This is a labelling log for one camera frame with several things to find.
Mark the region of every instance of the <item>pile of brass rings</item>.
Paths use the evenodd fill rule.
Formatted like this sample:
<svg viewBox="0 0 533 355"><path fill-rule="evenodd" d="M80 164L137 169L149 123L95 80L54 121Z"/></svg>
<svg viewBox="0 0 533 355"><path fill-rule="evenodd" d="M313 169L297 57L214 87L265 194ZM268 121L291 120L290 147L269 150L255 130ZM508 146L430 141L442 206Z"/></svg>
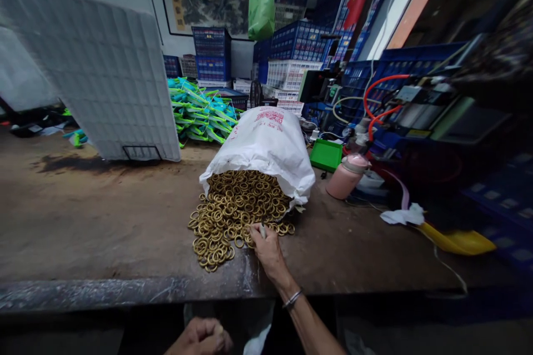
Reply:
<svg viewBox="0 0 533 355"><path fill-rule="evenodd" d="M198 263L214 272L233 259L236 248L254 248L250 224L263 222L279 236L292 235L294 225L281 219L290 197L283 194L275 177L259 171L227 171L208 179L209 194L200 194L202 203L190 216L189 229Z"/></svg>

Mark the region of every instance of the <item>framed painting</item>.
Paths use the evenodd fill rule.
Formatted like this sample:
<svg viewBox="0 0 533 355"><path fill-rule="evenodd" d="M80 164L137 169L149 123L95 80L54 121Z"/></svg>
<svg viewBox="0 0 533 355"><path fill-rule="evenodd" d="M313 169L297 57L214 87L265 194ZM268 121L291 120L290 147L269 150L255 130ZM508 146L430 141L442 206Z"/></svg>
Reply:
<svg viewBox="0 0 533 355"><path fill-rule="evenodd" d="M234 40L248 40L248 0L163 0L168 31L192 36L191 27L224 27Z"/></svg>

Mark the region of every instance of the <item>woven plastic bag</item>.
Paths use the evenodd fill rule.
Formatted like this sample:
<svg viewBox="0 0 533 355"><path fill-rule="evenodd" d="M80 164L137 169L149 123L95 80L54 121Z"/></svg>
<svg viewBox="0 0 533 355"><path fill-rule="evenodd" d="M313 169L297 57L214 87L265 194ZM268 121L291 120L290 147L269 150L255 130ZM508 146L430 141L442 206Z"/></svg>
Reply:
<svg viewBox="0 0 533 355"><path fill-rule="evenodd" d="M274 176L283 193L292 198L290 209L305 204L315 183L315 172L298 117L269 106L243 113L239 124L200 176L205 195L209 194L207 180L229 170L258 170Z"/></svg>
<svg viewBox="0 0 533 355"><path fill-rule="evenodd" d="M264 40L274 33L276 9L275 0L249 0L248 38Z"/></svg>

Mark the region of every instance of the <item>yellow dustpan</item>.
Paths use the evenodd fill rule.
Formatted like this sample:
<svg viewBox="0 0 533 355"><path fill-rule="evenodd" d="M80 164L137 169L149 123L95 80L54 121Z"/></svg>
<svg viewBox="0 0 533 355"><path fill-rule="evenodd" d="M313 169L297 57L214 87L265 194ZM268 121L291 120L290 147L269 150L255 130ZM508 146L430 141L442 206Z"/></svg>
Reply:
<svg viewBox="0 0 533 355"><path fill-rule="evenodd" d="M442 234L427 222L418 226L418 229L430 238L438 248L446 252L459 255L479 255L496 249L492 241L474 230L455 230Z"/></svg>

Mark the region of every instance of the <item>hand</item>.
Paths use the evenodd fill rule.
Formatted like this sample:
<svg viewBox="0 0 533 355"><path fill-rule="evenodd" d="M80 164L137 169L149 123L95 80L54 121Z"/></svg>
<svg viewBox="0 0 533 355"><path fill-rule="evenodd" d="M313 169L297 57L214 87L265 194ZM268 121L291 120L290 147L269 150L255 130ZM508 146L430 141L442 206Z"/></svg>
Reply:
<svg viewBox="0 0 533 355"><path fill-rule="evenodd" d="M278 234L265 226L266 238L261 237L261 224L250 225L250 235L255 243L255 254L263 265L266 275L283 297L284 291L290 292L295 285L279 247Z"/></svg>
<svg viewBox="0 0 533 355"><path fill-rule="evenodd" d="M165 355L212 355L229 352L233 342L216 319L192 319Z"/></svg>

